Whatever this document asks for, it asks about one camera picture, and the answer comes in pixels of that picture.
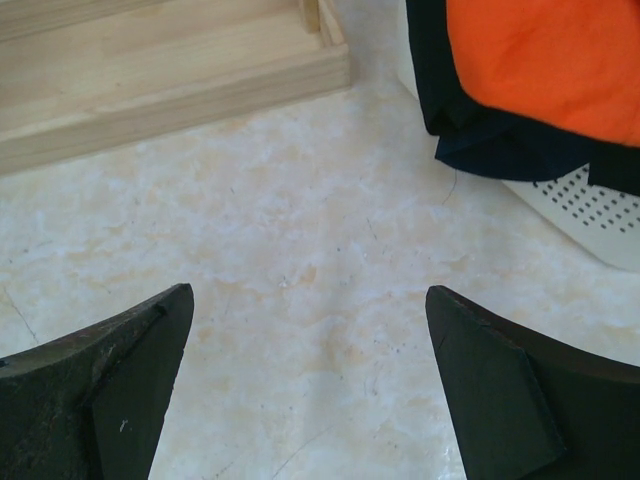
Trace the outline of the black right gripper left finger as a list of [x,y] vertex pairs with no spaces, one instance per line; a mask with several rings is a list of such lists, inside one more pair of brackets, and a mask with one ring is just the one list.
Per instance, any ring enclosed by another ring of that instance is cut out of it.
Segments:
[[177,284],[2,358],[2,478],[148,478],[193,314]]

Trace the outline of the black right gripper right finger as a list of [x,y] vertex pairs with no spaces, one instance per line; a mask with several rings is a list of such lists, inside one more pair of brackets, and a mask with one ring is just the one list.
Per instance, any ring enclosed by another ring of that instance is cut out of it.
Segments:
[[428,289],[425,310],[467,478],[638,478],[638,367],[445,286]]

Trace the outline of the navy t shirt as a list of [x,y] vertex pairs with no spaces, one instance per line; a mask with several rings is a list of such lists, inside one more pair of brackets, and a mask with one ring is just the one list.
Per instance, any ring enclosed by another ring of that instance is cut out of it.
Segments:
[[596,143],[554,128],[517,125],[498,133],[463,132],[442,137],[435,158],[485,178],[549,181],[589,163]]

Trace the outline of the black orange t shirt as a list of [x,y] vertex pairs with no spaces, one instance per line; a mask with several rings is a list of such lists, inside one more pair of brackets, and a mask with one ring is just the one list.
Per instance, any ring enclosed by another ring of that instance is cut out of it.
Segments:
[[[446,27],[443,1],[405,1],[409,63],[417,88],[424,123],[429,134],[454,136],[463,132],[498,133],[517,125],[554,128],[516,114],[485,107],[462,88]],[[583,138],[596,143],[589,163],[588,182],[622,193],[639,193],[639,150],[619,144]]]

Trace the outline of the white laundry basket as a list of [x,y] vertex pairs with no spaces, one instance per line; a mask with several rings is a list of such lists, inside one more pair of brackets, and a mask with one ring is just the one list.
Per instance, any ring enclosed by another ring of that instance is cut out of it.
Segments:
[[[398,13],[398,76],[419,102],[403,2]],[[583,166],[551,181],[499,181],[598,259],[635,271],[639,267],[639,193],[591,185],[589,173],[589,166]]]

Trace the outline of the wooden clothes rack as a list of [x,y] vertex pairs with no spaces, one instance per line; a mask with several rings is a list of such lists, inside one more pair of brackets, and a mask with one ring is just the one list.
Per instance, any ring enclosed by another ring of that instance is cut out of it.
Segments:
[[5,1],[1,170],[344,89],[329,1]]

